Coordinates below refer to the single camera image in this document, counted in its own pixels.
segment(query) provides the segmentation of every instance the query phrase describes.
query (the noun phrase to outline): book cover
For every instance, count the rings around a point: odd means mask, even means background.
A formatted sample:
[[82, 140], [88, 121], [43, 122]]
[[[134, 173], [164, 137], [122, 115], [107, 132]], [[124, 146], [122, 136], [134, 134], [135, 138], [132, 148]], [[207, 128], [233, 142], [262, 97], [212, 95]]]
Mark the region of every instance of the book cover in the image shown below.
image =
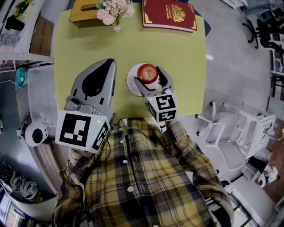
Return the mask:
[[173, 0], [143, 0], [144, 27], [197, 31], [193, 5]]

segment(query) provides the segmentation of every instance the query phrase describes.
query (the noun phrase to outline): plaid shirt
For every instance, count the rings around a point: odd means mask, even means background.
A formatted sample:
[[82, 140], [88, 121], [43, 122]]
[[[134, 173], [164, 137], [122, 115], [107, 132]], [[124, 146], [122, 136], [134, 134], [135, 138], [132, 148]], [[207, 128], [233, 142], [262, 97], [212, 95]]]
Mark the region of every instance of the plaid shirt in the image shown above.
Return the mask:
[[[144, 119], [120, 121], [99, 157], [72, 151], [52, 214], [56, 226], [214, 226], [205, 199], [233, 209], [210, 160], [176, 122], [162, 135]], [[185, 171], [193, 172], [193, 182]]]

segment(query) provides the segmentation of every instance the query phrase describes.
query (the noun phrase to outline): shirt button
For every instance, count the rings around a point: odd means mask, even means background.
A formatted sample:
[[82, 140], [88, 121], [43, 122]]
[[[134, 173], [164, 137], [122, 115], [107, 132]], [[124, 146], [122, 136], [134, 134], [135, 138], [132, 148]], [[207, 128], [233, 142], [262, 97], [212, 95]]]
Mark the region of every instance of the shirt button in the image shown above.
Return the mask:
[[127, 189], [129, 192], [133, 192], [133, 190], [134, 190], [134, 187], [132, 187], [132, 186], [130, 186], [130, 187], [128, 187], [128, 189]]

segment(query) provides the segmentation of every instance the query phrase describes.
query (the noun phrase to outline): white device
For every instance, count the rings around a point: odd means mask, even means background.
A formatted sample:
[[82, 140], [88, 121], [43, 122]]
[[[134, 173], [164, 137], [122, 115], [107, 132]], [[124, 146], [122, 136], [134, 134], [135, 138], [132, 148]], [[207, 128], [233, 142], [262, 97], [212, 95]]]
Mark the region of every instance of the white device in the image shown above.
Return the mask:
[[25, 141], [31, 147], [36, 147], [43, 143], [48, 137], [47, 127], [40, 121], [29, 124], [25, 131]]
[[263, 188], [275, 180], [278, 180], [278, 170], [275, 166], [267, 165], [261, 175], [258, 177], [258, 185]]
[[106, 116], [59, 110], [55, 142], [97, 154], [109, 129]]

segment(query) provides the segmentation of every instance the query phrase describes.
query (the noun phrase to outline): gold emblem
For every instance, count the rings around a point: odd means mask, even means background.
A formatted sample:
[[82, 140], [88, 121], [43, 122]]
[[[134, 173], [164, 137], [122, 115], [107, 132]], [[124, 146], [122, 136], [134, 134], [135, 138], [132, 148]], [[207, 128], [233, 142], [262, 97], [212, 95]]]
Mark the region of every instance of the gold emblem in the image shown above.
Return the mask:
[[196, 30], [196, 21], [194, 21], [193, 27], [191, 27], [191, 29], [195, 29]]
[[190, 7], [191, 12], [194, 14], [194, 8], [193, 8], [193, 6], [192, 6], [192, 5], [188, 5], [188, 6]]
[[174, 22], [182, 22], [184, 21], [183, 18], [185, 18], [185, 12], [181, 11], [182, 8], [172, 4], [172, 12], [173, 12], [173, 16], [174, 16]]
[[148, 15], [144, 13], [145, 16], [145, 23], [152, 23], [152, 21], [149, 20]]

